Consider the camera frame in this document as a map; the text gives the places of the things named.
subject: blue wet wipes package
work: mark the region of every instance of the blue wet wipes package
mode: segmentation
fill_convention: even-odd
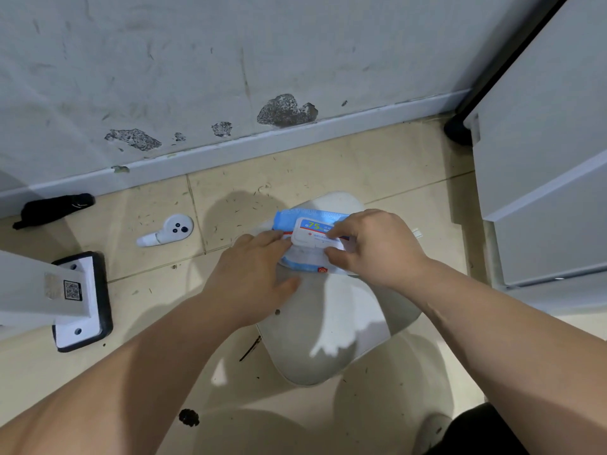
[[[336,247],[352,252],[356,244],[353,237],[328,238],[327,232],[335,222],[348,214],[316,209],[280,210],[274,216],[273,229],[282,230],[283,238],[291,238],[293,245],[279,263],[292,270],[314,273],[353,274],[331,265],[324,248]]]

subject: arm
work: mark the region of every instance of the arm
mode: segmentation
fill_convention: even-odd
[[[530,453],[604,453],[606,342],[429,259],[394,214],[353,214],[341,235],[356,252],[329,260],[419,306]]]
[[[297,289],[276,285],[281,236],[240,237],[199,295],[0,428],[0,453],[155,453],[215,349]]]

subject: left hand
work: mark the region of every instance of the left hand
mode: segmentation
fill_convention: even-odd
[[[249,326],[267,318],[297,290],[300,278],[276,284],[276,264],[291,240],[282,231],[242,235],[224,251],[205,284],[202,296],[220,305],[236,323]]]

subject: hand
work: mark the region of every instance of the hand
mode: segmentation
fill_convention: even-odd
[[[399,290],[400,283],[417,274],[430,259],[407,224],[396,214],[367,209],[350,215],[327,233],[329,238],[356,237],[356,250],[328,247],[329,261],[372,284]]]
[[[205,284],[202,295],[227,311],[237,327],[265,319],[299,287],[299,278],[276,284],[276,264],[291,247],[291,240],[281,237],[276,230],[242,235],[224,251]]]

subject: wall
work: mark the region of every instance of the wall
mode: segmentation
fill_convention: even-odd
[[[3,0],[0,191],[466,89],[536,1]]]

